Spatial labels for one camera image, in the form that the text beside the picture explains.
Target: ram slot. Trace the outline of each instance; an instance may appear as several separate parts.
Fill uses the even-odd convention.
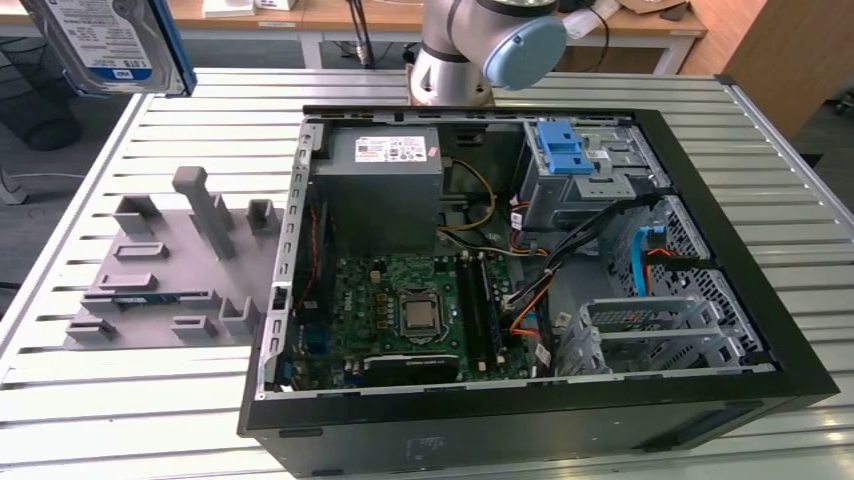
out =
[[[492,365],[495,360],[490,315],[495,305],[490,301],[491,292],[484,280],[488,279],[483,262],[474,257],[460,258],[456,262],[456,288],[463,313],[466,352],[471,368],[480,372],[486,371],[487,365]]]

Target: hard drive label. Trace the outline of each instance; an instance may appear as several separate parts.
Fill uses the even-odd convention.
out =
[[[112,0],[48,0],[47,5],[85,67],[111,80],[144,80],[152,68],[133,26],[131,7]]]

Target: metal case frame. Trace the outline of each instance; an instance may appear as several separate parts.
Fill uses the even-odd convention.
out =
[[[753,355],[765,355],[778,371],[682,378],[651,375],[621,382],[534,382],[522,388],[490,390],[264,399],[256,395],[264,380],[259,377],[262,351],[270,347],[262,341],[264,331],[275,329],[276,318],[284,319],[287,310],[280,304],[280,316],[268,316],[266,328],[256,332],[238,433],[259,440],[291,474],[304,477],[424,470],[687,449],[759,416],[799,409],[838,393],[658,111],[382,106],[307,107],[306,114],[315,117],[315,123],[330,118],[351,125],[370,125],[379,120],[392,124],[427,123],[438,115],[480,122],[514,115],[630,116],[771,352]],[[307,127],[320,129],[312,121]],[[308,173],[300,158],[320,138],[306,135],[300,139],[294,170],[298,188],[307,182],[299,173]],[[299,218],[291,208],[286,215]]]

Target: aluminum table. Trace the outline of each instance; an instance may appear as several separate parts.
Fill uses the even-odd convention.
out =
[[[9,478],[288,478],[235,435],[248,347],[65,352],[64,329],[121,194],[171,193],[202,165],[230,206],[286,202],[304,104],[402,104],[403,72],[199,70],[192,98],[131,100],[0,323],[0,470]],[[842,393],[687,452],[394,478],[854,477],[854,219],[737,87],[710,77],[555,74],[500,105],[658,109]]]

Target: wooden desk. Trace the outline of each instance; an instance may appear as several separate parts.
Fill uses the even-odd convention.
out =
[[[352,20],[346,0],[302,0],[304,2],[303,56],[308,68],[322,68],[320,43],[324,41],[355,41]],[[363,0],[371,40],[378,42],[419,42],[423,8],[418,5],[396,5],[378,0]],[[675,74],[689,54],[694,40],[706,34],[706,27],[687,13],[679,22],[659,18],[657,13],[637,15],[625,8],[609,19],[611,47],[658,48],[661,56],[655,72]],[[596,29],[567,45],[600,47],[604,29]]]
[[[376,42],[419,42],[423,9],[418,5],[396,5],[363,0],[371,40]],[[298,40],[306,68],[323,68],[320,43],[355,41],[346,0],[299,0],[291,11],[258,10],[252,17],[203,18],[203,0],[169,0],[172,16],[186,39]],[[622,9],[609,19],[611,47],[658,48],[663,50],[657,74],[675,74],[694,40],[706,27],[693,14],[679,22],[662,20],[657,14],[635,15]],[[37,36],[19,0],[0,0],[0,36]],[[602,47],[604,30],[598,29],[567,45]]]
[[[306,30],[352,30],[350,10],[346,0],[303,0],[304,15],[303,28]],[[420,32],[423,8],[414,4],[404,6],[384,3],[378,0],[363,0],[364,16],[372,30],[383,32]],[[706,34],[706,27],[694,16],[687,13],[678,22],[662,19],[657,14],[637,15],[630,10],[622,8],[609,19],[611,35],[626,36],[670,36],[685,35],[702,37]]]

